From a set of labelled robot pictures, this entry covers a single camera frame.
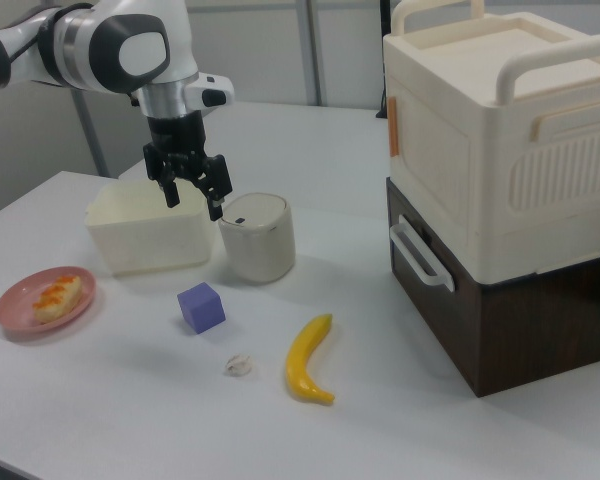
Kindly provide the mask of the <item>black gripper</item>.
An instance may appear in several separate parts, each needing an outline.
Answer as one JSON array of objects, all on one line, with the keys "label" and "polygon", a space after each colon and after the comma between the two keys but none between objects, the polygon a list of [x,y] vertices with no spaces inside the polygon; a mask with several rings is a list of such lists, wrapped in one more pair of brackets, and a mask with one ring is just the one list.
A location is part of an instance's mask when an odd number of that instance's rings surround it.
[{"label": "black gripper", "polygon": [[[177,118],[148,118],[151,142],[143,147],[148,178],[158,180],[168,208],[180,203],[176,177],[198,182],[197,188],[207,201],[211,221],[223,216],[222,204],[232,192],[223,155],[209,157],[204,148],[206,133],[200,111]],[[167,162],[170,155],[183,160],[174,171]]]}]

